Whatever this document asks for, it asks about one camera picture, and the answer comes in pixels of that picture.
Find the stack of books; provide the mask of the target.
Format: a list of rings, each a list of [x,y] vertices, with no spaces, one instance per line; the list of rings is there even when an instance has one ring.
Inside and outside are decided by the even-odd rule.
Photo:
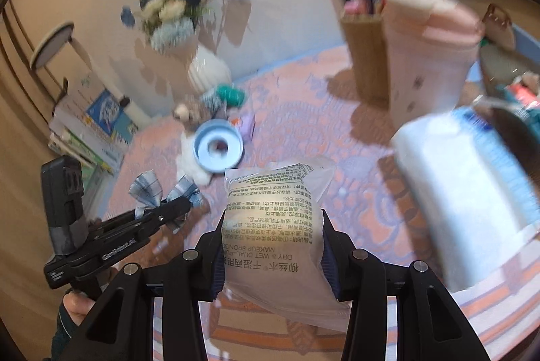
[[[110,175],[116,175],[138,132],[121,103],[92,72],[68,86],[53,110],[50,129]]]

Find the blue plaid fabric bow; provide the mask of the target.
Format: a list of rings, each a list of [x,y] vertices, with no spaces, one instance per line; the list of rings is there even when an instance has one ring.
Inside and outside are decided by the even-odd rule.
[[[192,207],[203,205],[202,194],[194,181],[186,174],[183,174],[175,186],[164,196],[163,187],[155,172],[153,170],[145,171],[135,178],[128,193],[138,202],[138,206],[135,208],[135,219],[142,218],[150,209],[163,206],[179,197],[185,197],[189,200]]]

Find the teal soft pouch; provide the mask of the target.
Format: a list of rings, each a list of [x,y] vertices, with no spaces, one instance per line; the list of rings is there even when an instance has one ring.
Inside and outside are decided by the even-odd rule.
[[[211,111],[216,112],[220,108],[240,108],[246,99],[244,90],[234,86],[220,84],[203,93],[200,101]]]

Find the white ribbed flower vase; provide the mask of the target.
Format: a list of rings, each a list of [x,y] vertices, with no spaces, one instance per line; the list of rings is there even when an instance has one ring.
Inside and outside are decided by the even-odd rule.
[[[217,86],[233,83],[232,73],[226,62],[202,45],[198,36],[191,39],[190,45],[187,78],[196,94],[202,95]]]

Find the brown leather handbag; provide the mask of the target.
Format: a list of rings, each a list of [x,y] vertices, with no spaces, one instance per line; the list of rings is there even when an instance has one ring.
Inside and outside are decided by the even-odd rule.
[[[482,18],[485,37],[502,49],[512,51],[516,48],[513,21],[502,7],[490,4]]]

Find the white tissue pack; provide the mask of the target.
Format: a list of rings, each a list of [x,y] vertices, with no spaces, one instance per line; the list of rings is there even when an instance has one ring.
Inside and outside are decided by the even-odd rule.
[[[449,290],[483,281],[538,234],[531,180],[471,108],[409,121],[391,143]]]

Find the white makeup sponge bag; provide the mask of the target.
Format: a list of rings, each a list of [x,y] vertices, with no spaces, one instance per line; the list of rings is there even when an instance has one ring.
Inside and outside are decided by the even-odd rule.
[[[290,321],[343,332],[351,308],[321,265],[320,202],[335,169],[318,156],[227,171],[221,237],[229,290]]]

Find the pink lidded bin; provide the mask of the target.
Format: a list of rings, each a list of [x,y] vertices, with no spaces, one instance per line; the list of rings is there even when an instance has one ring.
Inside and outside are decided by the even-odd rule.
[[[478,14],[458,0],[386,0],[382,28],[394,128],[452,111],[479,56]]]

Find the wooden pen holder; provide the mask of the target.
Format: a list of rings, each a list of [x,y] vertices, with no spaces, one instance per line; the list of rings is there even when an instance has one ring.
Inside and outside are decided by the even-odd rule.
[[[381,16],[342,13],[341,27],[351,54],[351,68],[360,99],[387,109],[389,75]]]

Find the purple wet wipes pack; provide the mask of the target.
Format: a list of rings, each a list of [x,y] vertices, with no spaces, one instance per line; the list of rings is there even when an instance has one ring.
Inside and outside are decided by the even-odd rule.
[[[252,141],[252,135],[255,127],[255,116],[250,113],[242,113],[231,117],[230,124],[238,130],[245,142]]]

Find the white plush toy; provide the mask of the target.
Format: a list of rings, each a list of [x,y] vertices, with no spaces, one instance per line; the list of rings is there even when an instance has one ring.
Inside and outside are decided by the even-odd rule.
[[[204,170],[193,152],[195,134],[180,134],[180,153],[176,158],[177,180],[188,177],[198,187],[208,187],[212,174]]]

